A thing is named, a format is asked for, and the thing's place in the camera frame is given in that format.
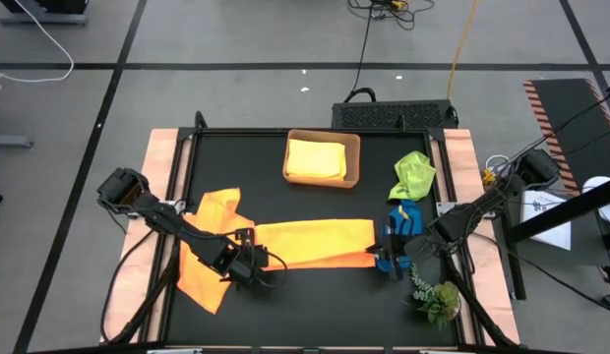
black tray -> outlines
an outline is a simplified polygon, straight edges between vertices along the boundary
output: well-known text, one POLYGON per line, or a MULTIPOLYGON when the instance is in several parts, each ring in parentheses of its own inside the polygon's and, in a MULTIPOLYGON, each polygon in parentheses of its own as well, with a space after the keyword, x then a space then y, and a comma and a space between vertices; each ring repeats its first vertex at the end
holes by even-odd
MULTIPOLYGON (((193 132, 184 129, 180 136, 193 132)), ((380 232, 394 207, 387 197, 397 182, 395 162, 414 150, 431 157, 425 131, 338 131, 361 137, 357 185, 350 190, 292 185, 281 175, 287 132, 200 131, 192 145, 186 196, 198 203, 205 192, 239 187, 237 212, 258 224, 369 218, 380 232)), ((436 216, 437 200, 435 180, 431 193, 419 202, 424 223, 436 216)), ((421 264, 420 271, 428 282, 444 280, 436 258, 421 264)), ((284 287, 262 293, 231 286, 216 315, 174 287, 166 299, 160 339, 253 347, 453 346, 459 341, 459 322, 438 329, 416 312, 413 302, 405 303, 411 291, 407 278, 392 281, 374 268, 290 270, 288 276, 284 287)))

yellow towel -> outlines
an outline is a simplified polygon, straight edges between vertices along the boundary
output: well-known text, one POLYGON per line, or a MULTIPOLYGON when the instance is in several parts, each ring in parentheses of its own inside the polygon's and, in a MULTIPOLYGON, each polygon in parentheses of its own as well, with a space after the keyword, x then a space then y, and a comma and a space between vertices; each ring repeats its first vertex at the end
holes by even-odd
MULTIPOLYGON (((226 233, 255 223, 235 212, 239 189, 205 193, 198 213, 185 219, 201 230, 226 233)), ((255 243, 281 257, 289 269, 375 266, 373 255, 364 250, 375 243, 373 220, 331 219, 257 225, 255 243)), ((178 288, 212 314, 217 312, 230 285, 213 270, 198 262, 189 246, 180 245, 178 288)), ((283 266, 269 257, 265 270, 283 266)))
POLYGON ((289 140, 287 164, 288 175, 344 179, 346 157, 344 145, 340 143, 315 143, 295 139, 289 140))

open box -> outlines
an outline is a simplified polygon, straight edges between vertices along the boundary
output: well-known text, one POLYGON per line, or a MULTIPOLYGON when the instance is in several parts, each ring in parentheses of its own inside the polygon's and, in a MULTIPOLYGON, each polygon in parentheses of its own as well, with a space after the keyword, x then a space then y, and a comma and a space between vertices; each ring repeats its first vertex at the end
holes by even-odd
POLYGON ((289 183, 309 184, 317 186, 328 186, 337 188, 353 188, 360 178, 360 137, 354 134, 330 133, 319 131, 306 131, 293 129, 287 133, 285 141, 285 158, 283 161, 283 177, 289 183), (346 175, 343 180, 309 177, 290 176, 286 172, 287 158, 289 157, 289 140, 296 139, 315 143, 340 143, 344 145, 346 160, 346 175))

